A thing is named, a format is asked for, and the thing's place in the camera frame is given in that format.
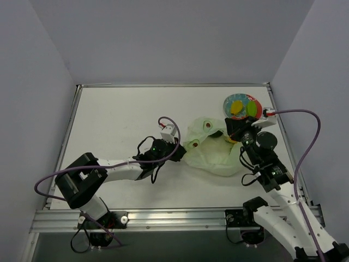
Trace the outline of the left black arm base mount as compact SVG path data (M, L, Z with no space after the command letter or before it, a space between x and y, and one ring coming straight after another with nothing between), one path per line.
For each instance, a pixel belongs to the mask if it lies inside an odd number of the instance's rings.
M97 219L97 222L108 230L126 229L128 223L128 213L126 211L109 211L107 214ZM81 229L83 225L88 230L101 229L100 226L87 219L84 216L84 213L81 211L78 218L77 228Z

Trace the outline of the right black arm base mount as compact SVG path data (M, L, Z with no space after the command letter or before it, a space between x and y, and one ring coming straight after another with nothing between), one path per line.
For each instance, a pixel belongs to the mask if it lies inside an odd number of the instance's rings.
M243 209L225 210L225 221L228 228L260 227L253 219L244 214Z

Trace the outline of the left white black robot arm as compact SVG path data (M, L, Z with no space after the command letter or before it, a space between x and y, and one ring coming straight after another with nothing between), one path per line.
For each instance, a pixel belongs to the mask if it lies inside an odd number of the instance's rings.
M178 139L172 144L163 139L153 139L150 149L137 152L127 160L98 159L92 153L84 153L68 166L67 172L58 174L55 183L71 209L79 209L96 221L109 212L106 204L96 195L100 186L107 182L151 178L156 181L159 169L167 160L179 162L186 149Z

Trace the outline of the yellow fake fruit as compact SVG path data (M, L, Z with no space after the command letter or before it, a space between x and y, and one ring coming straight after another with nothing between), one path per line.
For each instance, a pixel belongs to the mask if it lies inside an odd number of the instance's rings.
M244 104L241 100L235 100L230 107L230 113L232 115L238 115L244 108Z

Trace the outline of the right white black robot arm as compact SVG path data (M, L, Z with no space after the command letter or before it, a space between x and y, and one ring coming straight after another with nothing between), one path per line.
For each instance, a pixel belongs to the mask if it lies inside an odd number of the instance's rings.
M255 222L288 251L294 261L345 261L348 246L330 236L295 188L296 181L274 152L276 136L262 131L253 117L226 118L227 135L241 142L253 175L264 191L280 206L287 220L276 215L268 203L257 196L243 204L247 220Z

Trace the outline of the light green plastic bag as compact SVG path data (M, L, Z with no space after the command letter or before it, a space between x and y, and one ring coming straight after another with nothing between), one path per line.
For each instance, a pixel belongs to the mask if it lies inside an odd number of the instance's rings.
M219 138L211 138L216 131ZM199 117L189 124L182 145L186 149L183 160L192 168L202 169L214 175L230 177L243 169L239 161L241 143L232 144L228 138L225 121Z

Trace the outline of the green fake fruit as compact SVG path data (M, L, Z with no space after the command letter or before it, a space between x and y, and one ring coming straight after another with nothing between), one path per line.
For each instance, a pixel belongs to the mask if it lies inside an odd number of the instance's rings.
M246 106L246 115L251 117L256 117L257 115L257 105L255 101L249 101Z

